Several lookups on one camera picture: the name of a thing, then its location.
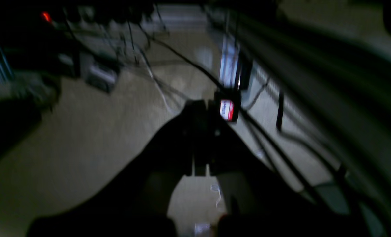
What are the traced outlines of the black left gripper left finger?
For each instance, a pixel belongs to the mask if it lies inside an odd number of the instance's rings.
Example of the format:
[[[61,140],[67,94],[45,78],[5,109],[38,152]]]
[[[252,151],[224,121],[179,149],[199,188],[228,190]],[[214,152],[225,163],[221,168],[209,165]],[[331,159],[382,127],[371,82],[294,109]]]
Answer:
[[[105,187],[78,206],[35,219],[29,237],[176,236],[168,207],[183,176],[191,175],[196,130],[205,102],[188,101]]]

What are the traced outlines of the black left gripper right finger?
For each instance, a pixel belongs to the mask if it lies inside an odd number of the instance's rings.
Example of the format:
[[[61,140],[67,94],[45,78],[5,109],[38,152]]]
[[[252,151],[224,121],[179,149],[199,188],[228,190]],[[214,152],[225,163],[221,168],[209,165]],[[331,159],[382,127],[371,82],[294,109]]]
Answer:
[[[219,237],[359,237],[355,219],[302,197],[253,155],[215,109],[208,109],[210,170],[228,213]]]

